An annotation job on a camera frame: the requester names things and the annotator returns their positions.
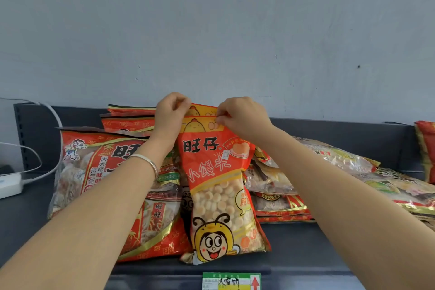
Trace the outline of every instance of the person's right arm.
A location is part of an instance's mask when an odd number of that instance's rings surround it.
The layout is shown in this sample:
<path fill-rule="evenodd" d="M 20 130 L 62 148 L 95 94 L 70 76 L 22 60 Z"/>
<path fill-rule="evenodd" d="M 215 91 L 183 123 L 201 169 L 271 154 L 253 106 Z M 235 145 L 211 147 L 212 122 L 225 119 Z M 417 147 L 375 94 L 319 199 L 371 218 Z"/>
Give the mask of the person's right arm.
<path fill-rule="evenodd" d="M 422 222 L 273 126 L 252 99 L 227 99 L 217 115 L 272 157 L 367 289 L 434 288 L 435 233 Z"/>

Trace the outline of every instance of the forearm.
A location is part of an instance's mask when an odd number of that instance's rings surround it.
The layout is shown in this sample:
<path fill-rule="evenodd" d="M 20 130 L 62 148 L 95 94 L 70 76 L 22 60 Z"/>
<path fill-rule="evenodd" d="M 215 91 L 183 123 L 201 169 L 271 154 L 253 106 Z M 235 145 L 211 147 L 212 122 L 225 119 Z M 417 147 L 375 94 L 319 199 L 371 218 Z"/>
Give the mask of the forearm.
<path fill-rule="evenodd" d="M 279 129 L 259 145 L 280 166 L 367 288 L 432 286 L 435 235 L 428 227 Z"/>
<path fill-rule="evenodd" d="M 137 153 L 159 167 L 166 151 L 150 139 Z M 124 161 L 4 265 L 2 288 L 102 289 L 154 178 L 148 162 L 136 157 Z"/>

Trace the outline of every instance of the bangle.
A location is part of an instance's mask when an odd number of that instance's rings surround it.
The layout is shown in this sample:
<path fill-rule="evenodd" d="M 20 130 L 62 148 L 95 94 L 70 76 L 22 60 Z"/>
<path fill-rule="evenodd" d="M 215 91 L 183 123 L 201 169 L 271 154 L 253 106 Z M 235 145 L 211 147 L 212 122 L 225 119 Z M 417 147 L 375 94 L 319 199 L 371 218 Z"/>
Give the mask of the bangle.
<path fill-rule="evenodd" d="M 150 160 L 148 157 L 145 157 L 144 155 L 140 155 L 140 154 L 133 154 L 133 155 L 130 155 L 130 157 L 139 157 L 139 158 L 142 158 L 143 160 L 147 161 L 154 169 L 154 174 L 156 175 L 154 180 L 157 180 L 157 178 L 159 178 L 159 169 L 154 164 L 154 162 L 152 160 Z"/>

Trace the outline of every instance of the cartoon mouth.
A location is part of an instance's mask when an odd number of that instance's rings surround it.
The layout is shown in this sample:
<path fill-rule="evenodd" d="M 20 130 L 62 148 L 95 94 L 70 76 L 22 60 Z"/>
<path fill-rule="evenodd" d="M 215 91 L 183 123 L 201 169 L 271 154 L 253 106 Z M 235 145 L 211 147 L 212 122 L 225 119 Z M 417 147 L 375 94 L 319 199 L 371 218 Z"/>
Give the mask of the cartoon mouth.
<path fill-rule="evenodd" d="M 210 252 L 209 250 L 207 250 L 207 252 L 210 255 L 211 259 L 216 259 L 217 257 L 219 257 L 220 249 L 217 252 Z"/>

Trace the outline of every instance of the thin white wire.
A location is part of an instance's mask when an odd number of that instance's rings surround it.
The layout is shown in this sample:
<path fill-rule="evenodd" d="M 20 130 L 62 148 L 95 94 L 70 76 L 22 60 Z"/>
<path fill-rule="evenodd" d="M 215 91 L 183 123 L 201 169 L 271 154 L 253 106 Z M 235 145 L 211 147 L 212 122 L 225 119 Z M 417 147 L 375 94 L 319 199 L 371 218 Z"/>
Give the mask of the thin white wire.
<path fill-rule="evenodd" d="M 38 106 L 40 106 L 40 105 L 45 106 L 45 107 L 48 108 L 49 111 L 51 111 L 51 113 L 53 114 L 54 118 L 56 118 L 56 121 L 57 121 L 57 124 L 59 125 L 59 127 L 62 127 L 62 126 L 63 126 L 63 125 L 62 125 L 62 121 L 61 121 L 60 118 L 59 118 L 59 115 L 57 115 L 57 112 L 54 111 L 54 109 L 53 109 L 50 105 L 48 105 L 48 104 L 46 104 L 46 103 L 44 103 L 44 102 L 34 102 L 34 101 L 26 100 L 26 99 L 10 99 L 10 98 L 3 98 L 3 97 L 1 97 L 1 96 L 0 96 L 0 99 L 3 99 L 3 100 L 11 100 L 11 101 L 27 101 L 27 102 L 34 103 L 35 105 L 38 105 Z M 31 148 L 29 148 L 29 147 L 26 147 L 26 148 L 32 150 L 32 151 L 36 154 L 36 151 L 34 151 L 33 149 L 31 149 Z M 62 152 L 63 152 L 63 140 L 62 140 L 62 134 L 60 134 L 60 156 L 59 156 L 59 161 L 57 162 L 56 166 L 55 166 L 52 170 L 48 171 L 47 173 L 45 173 L 45 174 L 43 174 L 43 175 L 41 175 L 41 176 L 37 176 L 36 178 L 32 178 L 32 179 L 26 179 L 26 180 L 23 180 L 23 184 L 26 185 L 26 184 L 28 184 L 28 183 L 32 183 L 32 182 L 34 182 L 34 181 L 36 181 L 36 180 L 42 179 L 42 178 L 44 178 L 44 177 L 46 177 L 46 176 L 52 174 L 53 172 L 56 172 L 57 168 L 58 168 L 59 165 L 62 163 L 62 159 L 63 159 L 63 154 L 62 154 Z M 41 158 L 39 157 L 39 155 L 36 154 L 36 156 L 38 156 L 39 161 L 42 163 Z"/>
<path fill-rule="evenodd" d="M 36 151 L 34 151 L 32 148 L 27 147 L 27 146 L 25 146 L 25 145 L 17 145 L 17 144 L 15 144 L 15 143 L 0 142 L 0 144 L 2 144 L 2 145 L 14 145 L 14 146 L 16 146 L 16 147 L 21 147 L 21 148 L 29 149 L 29 150 L 33 151 L 33 153 L 36 155 L 36 157 L 37 157 L 38 160 L 39 160 L 39 166 L 37 166 L 37 167 L 35 167 L 35 168 L 31 169 L 31 170 L 20 171 L 20 172 L 12 172 L 12 173 L 7 173 L 7 174 L 1 174 L 0 177 L 2 177 L 2 176 L 8 176 L 8 175 L 10 175 L 10 174 L 25 173 L 25 172 L 35 171 L 35 170 L 39 169 L 39 168 L 42 166 L 42 160 L 41 160 L 41 157 L 40 157 L 40 156 L 38 155 L 38 153 L 37 153 Z"/>

